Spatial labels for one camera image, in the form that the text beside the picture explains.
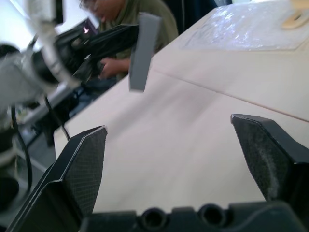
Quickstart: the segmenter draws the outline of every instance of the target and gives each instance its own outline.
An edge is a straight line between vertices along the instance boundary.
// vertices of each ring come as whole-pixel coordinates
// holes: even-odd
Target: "olive green shirt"
[[[162,0],[126,0],[124,8],[113,22],[101,23],[99,30],[105,31],[121,24],[138,24],[139,13],[150,13],[162,18],[155,52],[160,51],[178,37],[176,20],[168,6]],[[116,54],[117,59],[131,57],[131,49]],[[117,79],[122,79],[127,73],[122,73]]]

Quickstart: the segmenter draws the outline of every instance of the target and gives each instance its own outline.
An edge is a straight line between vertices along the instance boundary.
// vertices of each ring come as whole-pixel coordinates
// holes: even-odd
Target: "white table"
[[[309,123],[295,118],[309,118],[304,107],[306,98],[300,98],[307,94],[302,93],[305,87],[293,86],[290,81],[290,92],[267,90],[261,82],[254,82],[246,67],[239,69],[237,75],[234,70],[235,81],[229,82],[226,79],[231,73],[224,69],[232,71],[232,65],[215,64],[227,53],[212,52],[208,63],[199,61],[206,52],[198,54],[177,51],[173,44],[169,45],[154,57],[144,93],[129,92],[126,78],[66,124],[71,136],[101,125],[108,127],[96,212],[142,213],[154,206],[169,212],[178,206],[198,209],[209,202],[227,207],[229,203],[262,201],[230,123],[231,114],[273,119],[309,147]],[[247,56],[254,59],[254,54]],[[268,75],[266,70],[265,66],[259,74]],[[275,77],[270,81],[273,87],[278,81]],[[251,84],[259,87],[263,97],[259,97],[258,90],[245,94]],[[279,104],[280,97],[286,102]],[[59,156],[67,143],[60,130],[55,133],[55,143]]]

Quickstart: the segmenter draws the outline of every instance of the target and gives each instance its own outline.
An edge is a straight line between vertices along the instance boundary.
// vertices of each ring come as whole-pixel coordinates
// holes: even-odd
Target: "hand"
[[[101,60],[101,63],[104,64],[104,68],[100,75],[100,79],[106,79],[116,76],[121,72],[127,72],[129,69],[130,59],[105,58]]]

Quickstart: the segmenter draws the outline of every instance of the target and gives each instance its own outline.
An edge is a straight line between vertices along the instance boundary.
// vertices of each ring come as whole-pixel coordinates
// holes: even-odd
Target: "man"
[[[172,42],[177,36],[176,21],[161,0],[82,0],[81,5],[90,10],[101,20],[100,31],[108,30],[120,24],[137,24],[140,12],[150,13],[162,18],[161,29],[155,52]],[[105,58],[101,79],[117,76],[121,80],[128,74],[131,49],[116,55],[116,58]]]

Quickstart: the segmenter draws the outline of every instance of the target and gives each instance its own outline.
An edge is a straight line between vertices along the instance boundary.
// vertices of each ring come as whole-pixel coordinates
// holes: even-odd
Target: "plastic sheet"
[[[294,50],[309,37],[309,23],[297,29],[281,29],[294,12],[285,0],[219,7],[200,28],[179,40],[179,46],[181,49]]]

